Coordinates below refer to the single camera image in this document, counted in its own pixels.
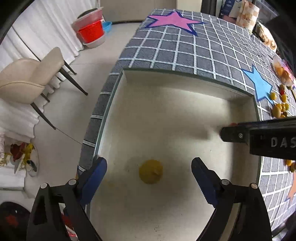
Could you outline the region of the yellow tomato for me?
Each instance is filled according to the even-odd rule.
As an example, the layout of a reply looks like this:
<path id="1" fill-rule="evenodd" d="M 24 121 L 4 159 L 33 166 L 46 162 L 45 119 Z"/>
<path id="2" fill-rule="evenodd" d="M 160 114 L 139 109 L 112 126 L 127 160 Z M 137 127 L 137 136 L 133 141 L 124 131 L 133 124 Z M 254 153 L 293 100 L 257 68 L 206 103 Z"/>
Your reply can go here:
<path id="1" fill-rule="evenodd" d="M 145 184 L 156 184 L 163 176 L 163 165 L 157 160 L 147 160 L 139 167 L 138 173 Z"/>

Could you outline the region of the olive green large tomato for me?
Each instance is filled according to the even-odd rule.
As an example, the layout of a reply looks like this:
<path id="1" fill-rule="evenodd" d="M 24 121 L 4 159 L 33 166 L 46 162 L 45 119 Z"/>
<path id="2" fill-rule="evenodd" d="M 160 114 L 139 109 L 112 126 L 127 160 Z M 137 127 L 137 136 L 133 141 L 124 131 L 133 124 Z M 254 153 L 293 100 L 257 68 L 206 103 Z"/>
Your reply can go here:
<path id="1" fill-rule="evenodd" d="M 281 109 L 275 105 L 272 109 L 272 114 L 275 118 L 280 118 L 281 117 Z"/>

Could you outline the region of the blue paper star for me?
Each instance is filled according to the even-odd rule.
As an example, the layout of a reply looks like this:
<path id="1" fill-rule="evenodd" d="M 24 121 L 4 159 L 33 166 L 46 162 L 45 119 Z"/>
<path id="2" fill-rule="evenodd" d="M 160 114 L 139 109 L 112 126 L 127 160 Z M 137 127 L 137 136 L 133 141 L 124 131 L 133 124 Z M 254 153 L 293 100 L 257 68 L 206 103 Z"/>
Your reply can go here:
<path id="1" fill-rule="evenodd" d="M 245 69 L 241 70 L 253 82 L 257 100 L 261 101 L 263 99 L 266 99 L 271 104 L 273 104 L 273 100 L 270 99 L 270 94 L 273 86 L 268 81 L 262 78 L 256 67 L 252 65 L 251 71 Z"/>

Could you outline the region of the orange paper star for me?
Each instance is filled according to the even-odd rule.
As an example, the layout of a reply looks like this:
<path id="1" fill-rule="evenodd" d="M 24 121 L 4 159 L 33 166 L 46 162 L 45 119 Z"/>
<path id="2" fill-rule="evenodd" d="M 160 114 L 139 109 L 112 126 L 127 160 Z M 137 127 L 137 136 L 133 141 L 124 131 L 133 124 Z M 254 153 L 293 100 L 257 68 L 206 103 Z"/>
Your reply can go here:
<path id="1" fill-rule="evenodd" d="M 287 200 L 289 200 L 289 203 L 292 202 L 295 193 L 296 193 L 296 173 L 293 172 L 293 182 L 292 182 L 292 186 L 291 186 L 291 188 L 290 188 L 290 190 L 289 190 L 289 193 L 288 193 L 288 195 L 287 195 Z"/>

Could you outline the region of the clear plastic fruit bowl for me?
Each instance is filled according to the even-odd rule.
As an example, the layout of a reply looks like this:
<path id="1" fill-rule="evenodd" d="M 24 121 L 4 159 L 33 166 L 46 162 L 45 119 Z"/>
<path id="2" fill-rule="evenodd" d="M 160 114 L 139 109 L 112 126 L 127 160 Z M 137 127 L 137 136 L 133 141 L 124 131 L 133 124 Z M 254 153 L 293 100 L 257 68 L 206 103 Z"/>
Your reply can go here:
<path id="1" fill-rule="evenodd" d="M 272 65 L 277 77 L 283 85 L 288 87 L 293 87 L 295 85 L 295 77 L 279 56 L 274 55 Z"/>

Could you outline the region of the flower bouquet on floor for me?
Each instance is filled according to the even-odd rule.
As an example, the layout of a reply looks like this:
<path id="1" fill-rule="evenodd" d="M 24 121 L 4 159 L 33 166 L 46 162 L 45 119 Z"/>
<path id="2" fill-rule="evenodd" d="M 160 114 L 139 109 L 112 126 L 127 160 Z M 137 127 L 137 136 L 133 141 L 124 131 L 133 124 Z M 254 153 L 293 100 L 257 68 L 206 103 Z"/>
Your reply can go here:
<path id="1" fill-rule="evenodd" d="M 39 171 L 39 155 L 32 143 L 11 144 L 9 152 L 1 153 L 1 168 L 8 168 L 14 175 L 26 171 L 35 177 Z"/>

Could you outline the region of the white shallow box tray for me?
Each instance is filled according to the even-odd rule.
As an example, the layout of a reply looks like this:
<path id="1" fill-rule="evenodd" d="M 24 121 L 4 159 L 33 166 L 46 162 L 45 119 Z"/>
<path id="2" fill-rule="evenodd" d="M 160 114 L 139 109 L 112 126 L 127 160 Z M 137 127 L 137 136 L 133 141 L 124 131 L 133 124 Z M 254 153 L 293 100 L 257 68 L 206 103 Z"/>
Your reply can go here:
<path id="1" fill-rule="evenodd" d="M 252 94 L 204 77 L 124 70 L 111 98 L 96 148 L 107 172 L 90 211 L 103 240 L 196 240 L 214 209 L 192 174 L 195 157 L 233 184 L 258 182 L 260 157 L 219 136 L 259 119 Z M 163 165 L 156 184 L 139 177 L 147 160 Z"/>

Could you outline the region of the beige chair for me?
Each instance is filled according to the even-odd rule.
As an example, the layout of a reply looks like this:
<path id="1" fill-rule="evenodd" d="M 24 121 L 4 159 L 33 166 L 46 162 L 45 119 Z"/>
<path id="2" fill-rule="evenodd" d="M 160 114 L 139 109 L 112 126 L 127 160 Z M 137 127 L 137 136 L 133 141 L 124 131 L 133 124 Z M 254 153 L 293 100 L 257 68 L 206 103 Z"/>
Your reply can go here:
<path id="1" fill-rule="evenodd" d="M 53 48 L 41 61 L 32 58 L 13 61 L 1 71 L 1 98 L 10 102 L 29 104 L 55 130 L 56 127 L 35 104 L 37 97 L 43 96 L 43 90 L 52 78 L 61 73 L 83 94 L 88 95 L 63 66 L 70 68 L 59 47 Z"/>

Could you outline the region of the pink paper star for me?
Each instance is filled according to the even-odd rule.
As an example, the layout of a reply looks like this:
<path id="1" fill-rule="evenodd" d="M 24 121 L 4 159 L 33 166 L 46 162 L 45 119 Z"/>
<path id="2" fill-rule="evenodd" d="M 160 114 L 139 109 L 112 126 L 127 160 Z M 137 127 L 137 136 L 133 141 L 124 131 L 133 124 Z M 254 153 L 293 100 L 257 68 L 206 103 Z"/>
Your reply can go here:
<path id="1" fill-rule="evenodd" d="M 197 32 L 194 30 L 193 25 L 204 24 L 202 21 L 196 21 L 185 18 L 178 11 L 172 11 L 168 15 L 149 15 L 149 19 L 153 20 L 145 28 L 156 28 L 162 26 L 174 26 L 186 31 L 189 34 L 197 36 Z"/>

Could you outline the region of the red plastic basin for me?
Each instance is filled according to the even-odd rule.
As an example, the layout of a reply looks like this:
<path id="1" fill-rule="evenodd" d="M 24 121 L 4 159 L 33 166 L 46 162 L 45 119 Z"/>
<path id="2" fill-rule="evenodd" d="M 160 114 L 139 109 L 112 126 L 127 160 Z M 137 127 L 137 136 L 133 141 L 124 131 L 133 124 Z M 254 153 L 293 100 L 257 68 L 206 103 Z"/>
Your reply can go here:
<path id="1" fill-rule="evenodd" d="M 78 36 L 82 39 L 83 43 L 91 43 L 104 35 L 102 22 L 100 20 L 82 27 L 78 31 Z"/>

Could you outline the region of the blue plastic basin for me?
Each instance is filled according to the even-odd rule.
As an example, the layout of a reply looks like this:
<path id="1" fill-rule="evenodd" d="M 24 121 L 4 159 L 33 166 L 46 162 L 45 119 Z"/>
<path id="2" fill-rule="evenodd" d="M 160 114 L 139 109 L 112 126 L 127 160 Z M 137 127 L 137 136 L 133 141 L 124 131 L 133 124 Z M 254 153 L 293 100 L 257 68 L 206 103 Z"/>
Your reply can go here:
<path id="1" fill-rule="evenodd" d="M 109 33 L 111 31 L 112 28 L 112 22 L 102 22 L 102 27 L 105 33 Z"/>

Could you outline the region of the white curtain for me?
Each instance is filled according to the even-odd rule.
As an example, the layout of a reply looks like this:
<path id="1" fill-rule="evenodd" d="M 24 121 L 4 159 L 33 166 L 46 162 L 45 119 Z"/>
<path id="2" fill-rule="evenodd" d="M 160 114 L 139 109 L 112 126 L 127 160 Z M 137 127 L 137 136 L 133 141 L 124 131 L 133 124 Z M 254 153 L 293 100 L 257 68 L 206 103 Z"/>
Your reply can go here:
<path id="1" fill-rule="evenodd" d="M 42 60 L 55 47 L 70 64 L 83 49 L 71 25 L 80 14 L 98 6 L 98 1 L 34 1 L 1 43 L 1 69 L 20 58 Z M 30 105 L 1 100 L 1 134 L 28 142 L 38 122 Z"/>

